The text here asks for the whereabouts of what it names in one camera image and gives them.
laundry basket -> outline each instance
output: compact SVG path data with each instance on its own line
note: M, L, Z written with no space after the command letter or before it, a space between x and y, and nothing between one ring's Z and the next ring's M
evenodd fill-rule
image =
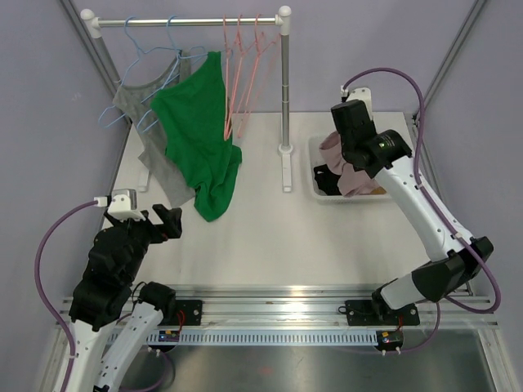
M320 154L320 145L326 137L327 135L309 136L307 139L307 146L305 148L307 183L309 189L311 190L312 196L318 203L366 203L391 200L391 196L389 194L358 194L356 196L346 198L345 196L328 196L325 194L325 192L319 190L318 185L314 179L314 168L325 164L325 161Z

black cloth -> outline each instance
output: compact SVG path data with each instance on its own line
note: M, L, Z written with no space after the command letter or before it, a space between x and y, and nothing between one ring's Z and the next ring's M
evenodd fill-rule
M332 173L327 165L316 166L314 168L314 179L318 184L318 189L323 190L328 196L341 196L342 193L337 186L341 176Z

pink cloth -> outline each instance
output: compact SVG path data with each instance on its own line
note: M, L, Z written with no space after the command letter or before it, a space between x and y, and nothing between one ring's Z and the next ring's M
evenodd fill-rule
M320 154L329 170L340 177L337 187L343 196L370 194L379 184L371 180L365 171L354 171L354 167L342 156L342 138L333 132L320 145Z

gray cloth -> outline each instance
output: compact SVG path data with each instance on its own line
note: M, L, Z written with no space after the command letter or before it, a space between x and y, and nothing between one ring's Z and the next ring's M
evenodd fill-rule
M150 110L150 102L154 99L154 96L151 96L143 104L141 102L163 85L175 63L176 59L162 75L152 82L142 86L120 86L116 91L113 104L129 116L135 127L137 127L143 115ZM180 64L177 65L177 69L174 70L172 76L178 74L178 71L180 72L180 77L170 82L166 87L172 87L190 76L190 59L180 60ZM156 114L151 111L141 122L140 130L146 129L157 119ZM165 156L167 136L160 121L155 123L146 133L138 132L138 135L144 145L144 152L138 159L156 177L163 192L167 195L171 208L179 207L191 200L194 197L194 189L187 186L186 179L177 165Z

black bracket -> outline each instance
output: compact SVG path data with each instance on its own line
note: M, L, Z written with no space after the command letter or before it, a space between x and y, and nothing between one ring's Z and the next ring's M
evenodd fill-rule
M198 327L202 324L203 301L201 300L177 300L176 308L172 314L163 318L159 325L177 326L180 325L178 312L183 311L186 316L184 327Z
M373 310L372 300L348 300L345 306L340 306L338 311L346 314L350 327L381 327L400 325L400 316L404 326L418 326L419 314L415 304L404 306L392 313L385 314L382 318Z

